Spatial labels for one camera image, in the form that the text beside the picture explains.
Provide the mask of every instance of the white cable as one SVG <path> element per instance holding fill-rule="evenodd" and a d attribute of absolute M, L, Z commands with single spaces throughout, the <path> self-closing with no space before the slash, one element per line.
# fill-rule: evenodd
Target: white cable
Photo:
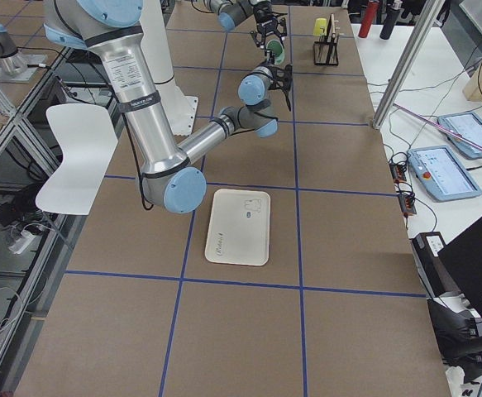
<path fill-rule="evenodd" d="M 15 317 L 13 318 L 4 318 L 1 322 L 0 322 L 0 335 L 9 327 L 11 327 L 17 320 L 18 318 L 20 317 L 20 314 L 21 314 L 21 311 L 22 311 L 22 307 L 25 306 L 25 302 L 24 302 L 24 299 L 21 298 L 21 296 L 11 287 L 0 287 L 0 291 L 2 290 L 5 290 L 5 289 L 8 289 L 10 291 L 12 291 L 15 296 L 17 297 L 17 299 L 21 302 L 21 307 L 18 309 L 17 311 L 17 314 L 15 315 Z"/>

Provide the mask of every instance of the metal frame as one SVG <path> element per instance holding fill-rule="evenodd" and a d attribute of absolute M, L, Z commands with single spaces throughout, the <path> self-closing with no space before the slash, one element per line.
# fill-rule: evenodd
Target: metal frame
<path fill-rule="evenodd" d="M 388 87 L 377 107 L 372 121 L 374 129 L 379 130 L 382 127 L 390 108 L 393 106 L 395 99 L 397 98 L 398 91 L 400 91 L 422 44 L 428 36 L 428 32 L 436 19 L 436 15 L 441 10 L 444 2 L 445 0 L 427 0 L 424 5 L 421 17 L 419 18 L 417 25 L 413 28 L 412 35 L 408 39 L 408 43 L 400 56 L 400 60 L 395 67 L 395 71 L 389 81 Z"/>

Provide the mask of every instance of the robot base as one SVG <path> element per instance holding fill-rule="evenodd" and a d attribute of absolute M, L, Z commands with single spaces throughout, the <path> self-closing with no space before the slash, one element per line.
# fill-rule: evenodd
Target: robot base
<path fill-rule="evenodd" d="M 38 65 L 45 63 L 48 59 L 48 56 L 24 54 L 24 58 L 26 58 L 26 61 L 29 65 Z M 26 71 L 13 77 L 9 74 L 6 74 L 0 67 L 0 83 L 29 83 L 38 69 L 39 68 L 27 68 Z"/>

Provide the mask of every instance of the white desk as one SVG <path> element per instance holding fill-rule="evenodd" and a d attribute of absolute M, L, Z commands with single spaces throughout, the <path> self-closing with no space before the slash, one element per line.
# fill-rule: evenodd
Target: white desk
<path fill-rule="evenodd" d="M 391 38 L 385 41 L 379 38 L 381 28 L 382 26 L 372 26 L 368 37 L 361 39 L 357 37 L 360 26 L 353 25 L 353 32 L 355 33 L 364 74 L 370 84 L 384 84 L 388 82 L 412 32 L 411 27 L 396 26 Z M 424 46 L 419 52 L 404 82 L 403 89 L 434 86 L 456 76 L 462 70 L 463 65 L 448 44 L 441 29 L 434 27 L 431 29 Z M 401 92 L 397 97 L 396 103 L 422 115 L 431 115 L 432 113 L 434 115 L 442 115 L 471 110 L 479 107 L 482 103 L 469 102 L 463 96 L 461 90 L 468 81 L 469 76 L 463 73 L 453 86 L 454 80 L 444 83 L 437 88 Z M 442 100 L 441 106 L 434 112 L 437 104 L 450 88 L 451 90 Z M 370 92 L 384 91 L 385 86 L 376 87 L 370 85 L 369 90 Z M 371 98 L 373 106 L 377 107 L 382 94 L 372 93 Z M 476 110 L 476 112 L 482 117 L 482 108 Z M 402 111 L 397 111 L 391 116 L 391 125 L 395 134 L 401 136 L 406 141 L 412 142 L 418 135 L 423 123 Z M 389 119 L 386 119 L 381 132 L 384 143 L 393 147 L 395 151 L 406 151 L 408 149 L 408 144 L 389 132 Z M 446 142 L 446 138 L 440 132 L 426 126 L 418 135 L 412 147 L 443 145 Z M 482 159 L 466 160 L 456 149 L 454 149 L 454 152 L 466 167 L 482 165 Z M 388 157 L 391 156 L 389 149 L 386 150 L 386 155 Z M 470 174 L 482 188 L 482 169 L 471 171 Z M 435 211 L 437 215 L 436 230 L 441 232 L 447 243 L 482 215 L 482 196 L 438 203 L 426 193 L 423 186 L 415 178 L 412 179 L 412 185 L 416 197 L 427 203 Z M 409 237 L 415 237 L 420 232 L 431 231 L 434 224 L 434 217 L 429 209 L 419 202 L 416 203 L 416 208 L 418 215 L 411 217 L 408 221 Z"/>

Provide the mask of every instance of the silver arm segment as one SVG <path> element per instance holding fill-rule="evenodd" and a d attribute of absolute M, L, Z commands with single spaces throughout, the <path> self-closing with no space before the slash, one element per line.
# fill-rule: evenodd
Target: silver arm segment
<path fill-rule="evenodd" d="M 257 78 L 257 95 L 265 100 L 260 113 L 251 111 L 248 104 L 237 110 L 228 108 L 177 146 L 140 47 L 141 7 L 142 0 L 128 0 L 123 6 L 96 0 L 45 0 L 46 35 L 53 42 L 88 49 L 101 58 L 118 107 L 126 114 L 145 158 L 140 179 L 146 200 L 171 212 L 187 213 L 202 202 L 206 191 L 205 178 L 188 167 L 190 163 L 237 128 L 255 128 L 261 136 L 277 130 L 274 116 L 261 116 L 265 112 L 273 115 L 267 92 L 271 82 L 265 82 L 264 75 Z"/>

